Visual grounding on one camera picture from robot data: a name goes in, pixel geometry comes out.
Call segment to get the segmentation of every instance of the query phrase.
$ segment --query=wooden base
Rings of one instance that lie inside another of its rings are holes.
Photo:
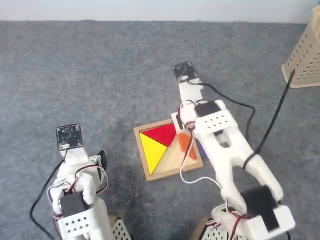
[[[208,219],[212,219],[212,217],[211,216],[204,216],[203,218],[200,219],[198,225],[196,226],[195,230],[192,233],[190,240],[199,240],[200,239],[201,233],[203,232]]]

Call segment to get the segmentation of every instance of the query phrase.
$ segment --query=red triangle piece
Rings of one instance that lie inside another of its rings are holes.
[[[147,137],[169,147],[176,136],[176,129],[173,123],[158,126],[142,132]]]

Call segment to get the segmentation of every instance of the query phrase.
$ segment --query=circuit board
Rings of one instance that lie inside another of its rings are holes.
[[[79,123],[58,126],[55,128],[58,149],[75,149],[83,146],[81,127]]]
[[[178,83],[190,81],[199,77],[191,61],[185,61],[173,65],[171,69]]]

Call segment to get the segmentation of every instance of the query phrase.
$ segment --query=wooden frame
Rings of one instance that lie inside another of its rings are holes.
[[[172,175],[178,174],[180,172],[179,168],[174,168],[174,169],[171,169],[168,171],[153,173],[152,175],[150,175],[149,170],[148,170],[145,152],[144,152],[144,147],[142,145],[142,141],[140,138],[140,132],[143,132],[143,131],[146,131],[149,129],[153,129],[156,127],[160,127],[162,125],[172,124],[172,123],[173,123],[172,119],[168,119],[168,120],[157,121],[157,122],[142,125],[142,126],[137,126],[133,129],[135,139],[136,139],[136,144],[138,146],[138,150],[139,150],[139,154],[140,154],[140,158],[141,158],[141,163],[142,163],[145,179],[147,181],[153,181],[153,180],[157,180],[157,179],[166,178],[168,176],[172,176]],[[192,146],[193,146],[195,157],[196,157],[196,163],[184,166],[183,170],[182,170],[183,172],[187,172],[187,171],[190,171],[193,169],[198,169],[198,168],[201,168],[204,166],[204,163],[201,159],[201,156],[200,156],[200,153],[198,150],[198,146],[195,141],[193,142]]]

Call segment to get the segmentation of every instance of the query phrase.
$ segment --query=white wall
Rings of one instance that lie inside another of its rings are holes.
[[[307,23],[318,0],[0,0],[0,20]]]

